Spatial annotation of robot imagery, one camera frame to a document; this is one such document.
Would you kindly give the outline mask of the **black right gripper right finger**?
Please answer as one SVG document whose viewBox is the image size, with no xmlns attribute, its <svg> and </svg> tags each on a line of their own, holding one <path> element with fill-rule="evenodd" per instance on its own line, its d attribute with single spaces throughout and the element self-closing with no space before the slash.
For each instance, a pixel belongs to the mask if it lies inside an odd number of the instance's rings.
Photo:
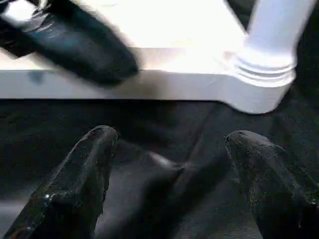
<svg viewBox="0 0 319 239">
<path fill-rule="evenodd" d="M 225 147 L 263 238 L 319 237 L 319 185 L 299 160 L 247 130 L 230 133 Z"/>
</svg>

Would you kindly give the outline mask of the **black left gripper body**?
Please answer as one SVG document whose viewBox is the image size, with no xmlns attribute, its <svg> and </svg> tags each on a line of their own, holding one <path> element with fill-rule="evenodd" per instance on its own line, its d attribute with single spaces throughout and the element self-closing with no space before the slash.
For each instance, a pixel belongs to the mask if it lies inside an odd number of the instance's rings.
<svg viewBox="0 0 319 239">
<path fill-rule="evenodd" d="M 0 2 L 0 46 L 19 58 L 33 52 L 22 42 L 22 30 L 33 17 L 52 4 L 51 0 L 2 0 Z"/>
</svg>

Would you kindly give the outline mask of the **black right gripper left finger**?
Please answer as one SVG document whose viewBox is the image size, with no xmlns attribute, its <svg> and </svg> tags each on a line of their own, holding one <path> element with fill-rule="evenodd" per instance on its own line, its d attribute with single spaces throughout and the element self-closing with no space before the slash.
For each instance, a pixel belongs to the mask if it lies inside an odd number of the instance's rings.
<svg viewBox="0 0 319 239">
<path fill-rule="evenodd" d="M 92 239 L 118 143 L 112 127 L 88 131 L 31 194 L 5 239 Z"/>
</svg>

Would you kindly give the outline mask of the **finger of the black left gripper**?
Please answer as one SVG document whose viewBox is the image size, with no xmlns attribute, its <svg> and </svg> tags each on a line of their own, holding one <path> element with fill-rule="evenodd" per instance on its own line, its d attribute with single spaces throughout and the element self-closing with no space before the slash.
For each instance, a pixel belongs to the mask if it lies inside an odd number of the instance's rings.
<svg viewBox="0 0 319 239">
<path fill-rule="evenodd" d="M 40 56 L 99 85 L 117 85 L 136 75 L 132 51 L 109 25 L 69 0 L 54 0 L 22 26 Z"/>
</svg>

